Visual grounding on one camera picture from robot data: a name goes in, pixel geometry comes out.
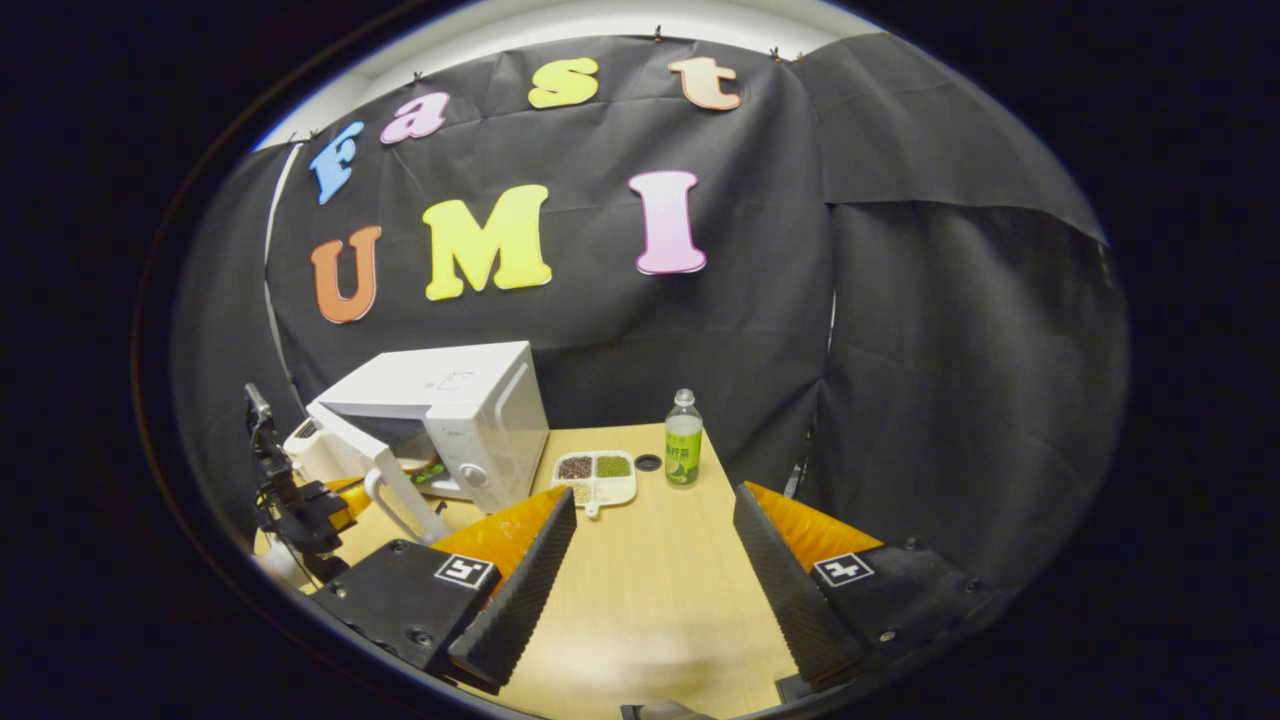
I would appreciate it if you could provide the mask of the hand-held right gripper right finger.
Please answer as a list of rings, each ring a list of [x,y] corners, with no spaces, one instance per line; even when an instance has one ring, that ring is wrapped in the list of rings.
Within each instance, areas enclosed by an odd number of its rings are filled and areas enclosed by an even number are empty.
[[[736,487],[733,528],[812,692],[883,685],[998,606],[984,580],[918,539],[883,542],[762,486]]]

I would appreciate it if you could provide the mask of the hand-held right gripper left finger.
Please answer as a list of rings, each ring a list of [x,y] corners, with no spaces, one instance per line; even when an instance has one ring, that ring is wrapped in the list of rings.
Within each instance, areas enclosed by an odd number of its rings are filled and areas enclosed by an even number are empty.
[[[417,671],[495,694],[513,675],[577,527],[557,487],[435,544],[393,539],[310,598]]]

